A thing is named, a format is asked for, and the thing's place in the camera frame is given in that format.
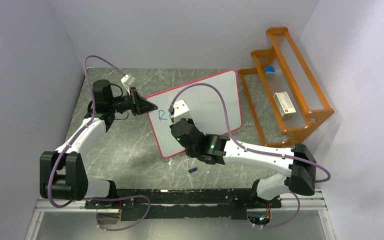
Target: floor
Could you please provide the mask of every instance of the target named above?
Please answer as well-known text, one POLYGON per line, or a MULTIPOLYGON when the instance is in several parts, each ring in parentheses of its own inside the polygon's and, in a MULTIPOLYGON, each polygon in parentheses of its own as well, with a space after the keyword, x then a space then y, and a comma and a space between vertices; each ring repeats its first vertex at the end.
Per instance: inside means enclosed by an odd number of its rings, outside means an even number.
MULTIPOLYGON (((156 69, 124 68, 136 80, 134 86, 143 96, 149 96, 163 90, 179 86, 197 79, 224 71, 224 69, 156 69)), ((107 79, 119 84, 121 75, 112 68, 89 68, 90 80, 107 79)), ((253 97, 255 110, 267 142, 285 140, 273 114, 263 85, 257 75, 248 75, 245 79, 253 97)), ((233 135, 242 142, 260 144, 254 120, 240 84, 240 105, 243 127, 233 135)), ((120 94, 113 88, 114 96, 120 94)), ((67 138, 81 125, 90 93, 83 83, 76 104, 67 138)), ((253 181, 266 179, 272 172, 247 165, 207 165, 185 153, 163 158, 159 152, 151 125, 146 114, 129 116, 126 120, 116 120, 109 131, 83 157, 87 175, 100 180, 113 180, 117 188, 132 189, 190 189, 190 188, 250 188, 253 181), (194 173, 188 169, 197 167, 194 173)))

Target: red frame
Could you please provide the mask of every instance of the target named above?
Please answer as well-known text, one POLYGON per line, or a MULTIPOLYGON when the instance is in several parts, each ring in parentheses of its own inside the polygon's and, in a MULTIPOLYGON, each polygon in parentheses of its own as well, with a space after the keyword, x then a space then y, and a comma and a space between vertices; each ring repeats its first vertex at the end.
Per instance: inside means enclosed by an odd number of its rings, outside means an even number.
MULTIPOLYGON (((184 87, 186 85, 190 85, 190 84, 194 84, 194 83, 197 83, 197 82, 200 82, 202 80, 205 80, 205 79, 209 79, 209 78, 212 78, 214 76, 217 76, 217 75, 220 75, 220 74, 225 74, 227 72, 230 72, 230 71, 233 71, 235 73, 235 77, 236 77, 236 88, 237 88, 237 100, 239 102, 239 114, 240 114, 240 126, 238 128, 235 128, 232 130, 233 131, 236 131, 238 129, 240 129, 243 125, 243 121, 242 121, 242 109, 241 109, 241 95, 239 93, 239 82, 238 82, 238 73, 234 70, 234 69, 229 69, 229 70, 226 70, 226 71, 222 71, 222 72, 219 72, 219 73, 216 73, 216 74, 213 74, 213 75, 209 75, 207 77, 204 77, 204 78, 201 78, 201 79, 198 79, 198 80, 195 80, 195 81, 191 81, 191 82, 188 82, 188 83, 185 83, 185 84, 182 84, 180 86, 175 86, 175 87, 172 87, 172 88, 169 88, 169 89, 166 89, 164 91, 160 91, 160 92, 157 92, 157 93, 154 93, 154 94, 151 94, 147 97, 145 97, 145 99, 148 99, 148 98, 151 98, 151 97, 154 97, 156 95, 160 95, 160 94, 163 94, 165 92, 168 92, 168 91, 171 91, 171 90, 174 90, 174 89, 178 89, 178 88, 181 88, 181 87, 184 87)), ((161 147, 160 147, 160 143, 158 142, 158 139, 157 139, 157 136, 155 134, 155 130, 154 130, 154 126, 152 124, 152 121, 151 121, 151 117, 150 117, 150 114, 148 113, 148 119, 149 119, 149 123, 151 124, 151 128, 152 128, 152 132, 153 132, 153 136, 155 137, 155 140, 156 140, 156 144, 158 145, 158 149, 159 149, 159 153, 161 154, 161 156, 165 159, 168 159, 168 158, 171 158, 173 156, 176 156, 178 154, 181 154, 183 153, 185 150, 183 151, 179 151, 177 153, 174 153, 170 156, 163 156, 163 153, 161 152, 161 147)))

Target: blue and white object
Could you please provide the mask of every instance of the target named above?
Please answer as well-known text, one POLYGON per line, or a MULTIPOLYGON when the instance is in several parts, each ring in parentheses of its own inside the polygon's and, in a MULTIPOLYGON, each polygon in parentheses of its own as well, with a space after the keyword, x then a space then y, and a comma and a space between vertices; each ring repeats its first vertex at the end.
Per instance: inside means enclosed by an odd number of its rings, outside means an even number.
POLYGON ((272 66, 266 66, 264 74, 266 77, 274 77, 276 75, 275 68, 272 66))

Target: wall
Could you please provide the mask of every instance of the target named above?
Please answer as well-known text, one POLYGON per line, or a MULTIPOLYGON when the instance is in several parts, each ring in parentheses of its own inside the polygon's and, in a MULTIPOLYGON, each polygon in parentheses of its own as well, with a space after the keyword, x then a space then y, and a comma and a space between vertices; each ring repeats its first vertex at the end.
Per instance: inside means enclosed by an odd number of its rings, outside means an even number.
POLYGON ((384 239, 384 0, 321 0, 299 43, 336 110, 306 144, 337 239, 384 239))
MULTIPOLYGON (((79 55, 123 68, 240 69, 270 46, 269 27, 297 38, 319 0, 49 0, 79 55)), ((91 59, 90 66, 106 67, 91 59)))
POLYGON ((63 143, 83 72, 46 0, 0 0, 0 239, 24 239, 39 157, 63 143))

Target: orange wooden rack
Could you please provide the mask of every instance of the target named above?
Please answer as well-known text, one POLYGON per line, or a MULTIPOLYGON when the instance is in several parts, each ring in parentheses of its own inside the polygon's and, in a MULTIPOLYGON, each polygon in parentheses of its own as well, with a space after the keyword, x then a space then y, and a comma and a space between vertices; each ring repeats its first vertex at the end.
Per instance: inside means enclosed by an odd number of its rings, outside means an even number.
POLYGON ((238 71, 245 90, 246 99, 263 146, 288 147, 302 143, 334 110, 326 100, 306 61, 288 32, 287 27, 272 27, 266 31, 272 47, 251 52, 255 68, 238 71), (267 66, 275 68, 275 75, 266 77, 267 66), (281 134, 289 138, 281 142, 267 143, 260 121, 247 87, 244 75, 258 74, 267 92, 281 134), (292 117, 282 118, 273 95, 287 92, 296 113, 292 117))

